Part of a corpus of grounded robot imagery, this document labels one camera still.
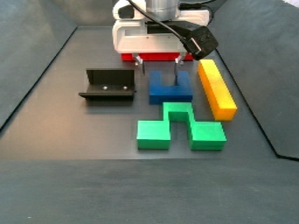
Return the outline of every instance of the black bracket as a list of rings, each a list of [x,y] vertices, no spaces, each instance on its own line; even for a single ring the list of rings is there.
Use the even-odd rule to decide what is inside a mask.
[[[134,69],[87,69],[87,74],[89,90],[86,93],[79,93],[79,96],[87,100],[134,100],[137,92]]]

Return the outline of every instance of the toy block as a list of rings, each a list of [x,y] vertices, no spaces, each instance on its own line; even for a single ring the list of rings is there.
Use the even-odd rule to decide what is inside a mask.
[[[165,102],[191,102],[193,85],[187,72],[178,73],[178,86],[165,86],[161,71],[150,73],[150,104]]]
[[[197,122],[190,132],[193,150],[222,150],[227,138],[221,122]]]
[[[171,131],[169,121],[139,121],[137,133],[138,149],[170,149]]]
[[[194,123],[193,104],[190,102],[166,102],[163,104],[163,119],[171,122]]]
[[[238,106],[213,59],[201,60],[199,76],[215,120],[233,120]]]
[[[193,104],[163,103],[163,121],[139,121],[137,141],[139,149],[169,149],[171,145],[171,122],[187,122],[193,150],[222,150],[227,138],[221,122],[195,122]]]

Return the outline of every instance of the green cube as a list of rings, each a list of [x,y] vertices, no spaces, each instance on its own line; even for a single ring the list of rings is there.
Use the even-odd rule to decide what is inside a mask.
[[[221,122],[195,122],[191,126],[193,150],[222,150],[227,138]]]
[[[138,149],[169,150],[171,130],[169,121],[139,121],[137,133]]]

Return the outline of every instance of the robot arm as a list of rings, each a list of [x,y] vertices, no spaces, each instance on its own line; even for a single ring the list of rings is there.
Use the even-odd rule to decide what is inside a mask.
[[[114,16],[114,44],[121,53],[189,52],[201,60],[218,47],[206,26],[210,12],[179,10],[179,0],[119,0]]]

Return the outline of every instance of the dark gray table surface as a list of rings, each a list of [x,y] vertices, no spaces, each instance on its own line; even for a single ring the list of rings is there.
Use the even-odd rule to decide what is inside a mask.
[[[162,108],[149,105],[149,71],[163,70],[170,83],[174,64],[146,63],[146,77],[137,71],[133,107],[90,106],[78,96],[89,87],[85,69],[133,65],[114,52],[111,28],[78,29],[2,133],[3,223],[298,223],[298,163],[275,157],[211,57],[238,103],[225,150],[190,151],[186,127],[174,123],[171,149],[139,151],[137,121],[162,118]],[[193,78],[197,119],[211,121],[197,66],[182,69]]]
[[[111,27],[81,28],[8,123],[0,138],[0,159],[137,159],[137,158],[273,158],[238,88],[222,64],[219,70],[238,104],[238,114],[225,122],[229,142],[223,151],[191,151],[185,123],[173,123],[170,150],[138,150],[138,120],[161,120],[162,106],[149,104],[149,73],[163,71],[163,81],[174,81],[174,62],[146,62],[146,77],[135,69],[134,105],[89,105],[79,92],[89,88],[87,68],[135,67],[122,62],[114,50]],[[194,90],[198,121],[214,121],[210,104],[198,77],[198,61],[186,62]]]

